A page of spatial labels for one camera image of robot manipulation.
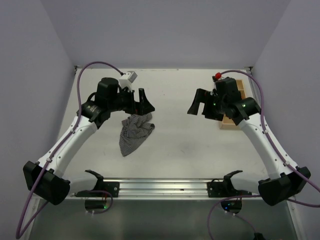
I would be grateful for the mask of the grey striped underwear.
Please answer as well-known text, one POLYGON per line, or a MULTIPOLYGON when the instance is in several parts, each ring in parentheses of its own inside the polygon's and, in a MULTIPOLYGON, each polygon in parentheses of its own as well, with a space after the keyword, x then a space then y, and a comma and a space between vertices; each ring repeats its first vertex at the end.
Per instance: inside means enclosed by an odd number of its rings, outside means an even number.
POLYGON ((152 134, 155 129, 155 125, 150 122, 152 118, 151 113, 145 115, 133 114, 121 122, 119 147, 123 157, 136 151, 152 134))

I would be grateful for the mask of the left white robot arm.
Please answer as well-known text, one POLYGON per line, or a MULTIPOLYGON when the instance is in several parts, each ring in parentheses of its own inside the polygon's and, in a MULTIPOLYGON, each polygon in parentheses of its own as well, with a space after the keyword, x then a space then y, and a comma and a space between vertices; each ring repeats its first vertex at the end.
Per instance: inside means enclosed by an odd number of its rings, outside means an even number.
POLYGON ((60 204, 67 196, 89 192, 92 196, 103 193, 103 177, 92 170, 73 180, 64 179, 64 173, 82 145, 107 121, 112 112, 123 111, 130 115, 146 115, 155 111, 143 88, 139 100, 134 91, 124 86, 124 80, 102 78, 87 101, 81 105, 67 131, 58 142, 37 162, 28 161, 23 167, 27 188, 53 205, 60 204))

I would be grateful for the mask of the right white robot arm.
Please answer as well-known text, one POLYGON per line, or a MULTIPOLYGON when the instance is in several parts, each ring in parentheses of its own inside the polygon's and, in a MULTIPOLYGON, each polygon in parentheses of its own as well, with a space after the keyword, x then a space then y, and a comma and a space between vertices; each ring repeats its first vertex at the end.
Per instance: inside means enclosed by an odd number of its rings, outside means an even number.
POLYGON ((252 97, 242 98, 235 79, 217 80, 211 91, 198 88, 187 113, 197 115, 200 104, 204 104, 202 115, 206 119, 222 121, 228 117, 245 133, 267 172, 266 177, 261 177, 236 170, 226 174, 222 182, 210 181, 208 188, 222 190, 227 197, 257 193, 270 206, 301 192, 311 177, 310 170, 299 167, 287 155, 268 127, 258 103, 252 97))

